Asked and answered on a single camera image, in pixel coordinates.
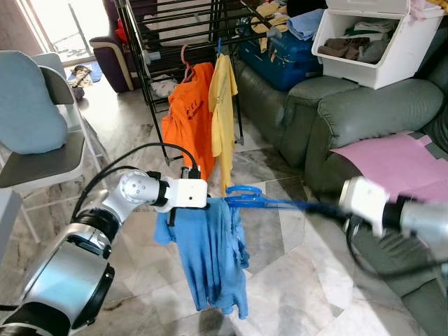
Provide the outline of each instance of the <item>orange t-shirt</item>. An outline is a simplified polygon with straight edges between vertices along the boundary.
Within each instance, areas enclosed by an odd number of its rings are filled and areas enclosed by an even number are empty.
[[[209,87],[213,64],[201,63],[193,67],[195,75],[187,83],[179,84],[168,102],[171,113],[162,119],[163,140],[184,147],[195,158],[201,169],[201,179],[207,180],[215,165],[211,153],[211,120]],[[183,154],[185,165],[190,158]]]

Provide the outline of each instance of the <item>dark purple armchair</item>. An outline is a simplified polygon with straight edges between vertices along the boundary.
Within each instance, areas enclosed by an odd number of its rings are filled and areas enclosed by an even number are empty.
[[[140,88],[132,54],[127,46],[123,47],[115,33],[118,28],[118,12],[115,3],[113,0],[103,0],[103,5],[109,18],[108,34],[90,39],[93,53],[107,81],[116,92]]]

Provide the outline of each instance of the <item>gray seat cushion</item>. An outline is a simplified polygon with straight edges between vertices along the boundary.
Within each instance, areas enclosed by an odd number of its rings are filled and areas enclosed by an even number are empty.
[[[82,132],[69,133],[60,149],[43,154],[21,155],[11,153],[0,173],[0,188],[44,179],[70,172],[81,163],[84,146]]]

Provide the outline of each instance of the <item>doorway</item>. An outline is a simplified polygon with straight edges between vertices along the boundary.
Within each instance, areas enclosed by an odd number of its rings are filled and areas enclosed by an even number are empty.
[[[107,34],[109,22],[102,0],[18,0],[32,16],[45,51],[69,66],[94,60],[89,40]]]

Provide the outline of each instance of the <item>blue suitcase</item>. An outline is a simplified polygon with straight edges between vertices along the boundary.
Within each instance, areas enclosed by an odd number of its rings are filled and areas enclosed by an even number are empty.
[[[301,41],[289,31],[270,38],[262,54],[258,39],[239,44],[239,55],[274,88],[288,91],[304,79],[320,76],[322,66],[311,54],[313,41]]]

